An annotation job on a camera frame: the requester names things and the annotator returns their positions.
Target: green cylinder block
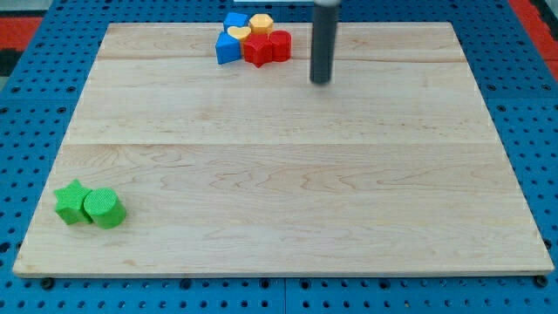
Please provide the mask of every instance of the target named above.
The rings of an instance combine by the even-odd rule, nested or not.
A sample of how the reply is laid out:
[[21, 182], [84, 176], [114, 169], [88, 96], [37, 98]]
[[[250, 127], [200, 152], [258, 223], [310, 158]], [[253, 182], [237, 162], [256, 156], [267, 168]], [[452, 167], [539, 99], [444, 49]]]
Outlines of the green cylinder block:
[[120, 225], [126, 218], [126, 209], [111, 188], [99, 188], [85, 198], [85, 212], [99, 228], [110, 229]]

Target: red object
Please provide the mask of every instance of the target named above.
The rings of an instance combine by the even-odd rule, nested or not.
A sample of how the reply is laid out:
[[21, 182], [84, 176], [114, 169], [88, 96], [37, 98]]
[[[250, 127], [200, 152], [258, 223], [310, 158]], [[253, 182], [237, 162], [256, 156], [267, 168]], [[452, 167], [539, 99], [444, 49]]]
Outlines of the red object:
[[267, 34], [250, 35], [244, 42], [244, 60], [257, 67], [273, 61], [273, 45]]
[[288, 31], [272, 31], [269, 41], [273, 45], [273, 61], [283, 62], [290, 59], [291, 37]]
[[0, 49], [24, 51], [42, 17], [0, 17]]
[[558, 79], [558, 42], [550, 35], [548, 25], [542, 21], [539, 10], [529, 0], [509, 0], [509, 3], [553, 76]]

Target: yellow block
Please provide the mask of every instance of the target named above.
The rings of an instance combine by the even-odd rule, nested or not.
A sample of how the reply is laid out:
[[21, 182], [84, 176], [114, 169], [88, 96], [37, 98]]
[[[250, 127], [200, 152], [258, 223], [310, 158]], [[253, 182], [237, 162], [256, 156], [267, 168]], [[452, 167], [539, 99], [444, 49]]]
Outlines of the yellow block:
[[267, 14], [254, 14], [250, 18], [250, 28], [256, 35], [269, 34], [273, 31], [273, 18]]
[[246, 39], [248, 39], [251, 32], [252, 32], [252, 29], [250, 29], [248, 26], [244, 26], [244, 27], [230, 26], [227, 29], [227, 34], [228, 35], [238, 39], [238, 41], [241, 42], [241, 55], [242, 56], [244, 56], [244, 42], [246, 41]]

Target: star-shaped block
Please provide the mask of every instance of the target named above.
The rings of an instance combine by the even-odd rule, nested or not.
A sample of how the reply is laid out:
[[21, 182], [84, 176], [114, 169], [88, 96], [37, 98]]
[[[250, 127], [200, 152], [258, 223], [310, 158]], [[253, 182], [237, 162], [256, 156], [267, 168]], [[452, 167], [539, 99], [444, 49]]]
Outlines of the star-shaped block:
[[91, 190], [83, 187], [76, 179], [67, 187], [54, 191], [58, 200], [54, 210], [66, 224], [91, 223], [91, 217], [84, 210], [85, 197], [90, 193]]

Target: blue pegboard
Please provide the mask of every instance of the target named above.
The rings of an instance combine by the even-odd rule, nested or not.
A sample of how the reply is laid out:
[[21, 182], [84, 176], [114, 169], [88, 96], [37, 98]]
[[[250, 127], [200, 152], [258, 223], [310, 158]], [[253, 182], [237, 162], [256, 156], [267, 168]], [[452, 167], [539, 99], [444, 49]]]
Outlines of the blue pegboard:
[[[309, 22], [306, 3], [55, 0], [0, 94], [0, 312], [557, 312], [558, 276], [41, 280], [11, 266], [110, 22]], [[558, 261], [558, 85], [503, 0], [344, 0], [345, 22], [450, 21], [534, 218]]]

